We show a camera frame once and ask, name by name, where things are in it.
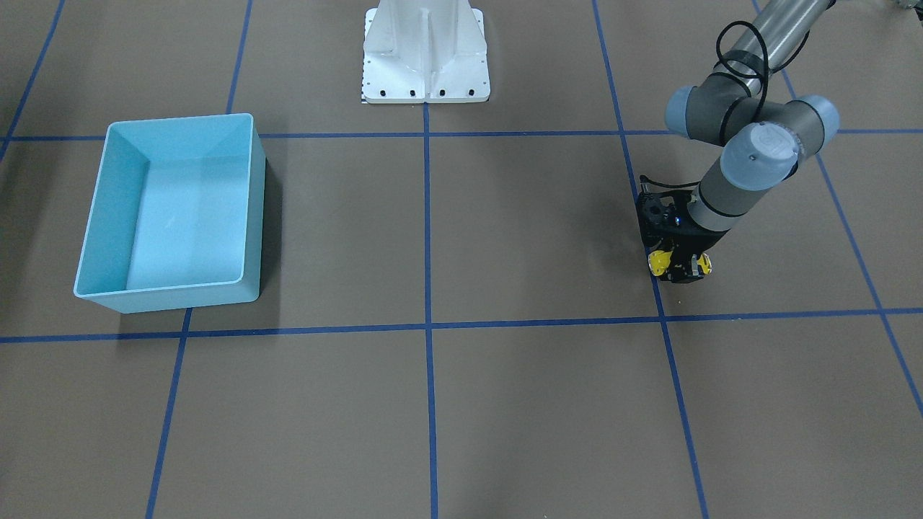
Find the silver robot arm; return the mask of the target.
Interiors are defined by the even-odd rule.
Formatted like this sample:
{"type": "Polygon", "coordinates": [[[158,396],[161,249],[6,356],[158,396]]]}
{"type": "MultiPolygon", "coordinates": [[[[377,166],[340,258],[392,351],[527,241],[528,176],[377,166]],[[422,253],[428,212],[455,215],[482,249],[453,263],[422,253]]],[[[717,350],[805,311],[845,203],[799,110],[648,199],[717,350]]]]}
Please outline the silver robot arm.
{"type": "Polygon", "coordinates": [[[667,102],[665,124],[672,133],[721,152],[696,182],[660,184],[653,192],[655,182],[640,178],[637,222],[656,278],[691,283],[709,275],[707,251],[837,135],[841,116],[830,99],[768,99],[772,76],[801,52],[812,26],[831,6],[831,1],[771,1],[752,21],[732,21],[716,39],[712,72],[667,102]]]}

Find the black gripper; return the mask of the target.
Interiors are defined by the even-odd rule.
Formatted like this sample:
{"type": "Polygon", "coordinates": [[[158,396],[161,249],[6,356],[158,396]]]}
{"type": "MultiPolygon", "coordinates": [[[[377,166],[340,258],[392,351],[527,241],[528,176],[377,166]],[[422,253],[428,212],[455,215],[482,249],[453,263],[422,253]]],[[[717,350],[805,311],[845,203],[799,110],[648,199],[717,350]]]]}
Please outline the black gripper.
{"type": "Polygon", "coordinates": [[[661,233],[660,250],[674,251],[673,259],[706,253],[724,236],[723,232],[707,230],[683,216],[663,217],[661,233]]]}

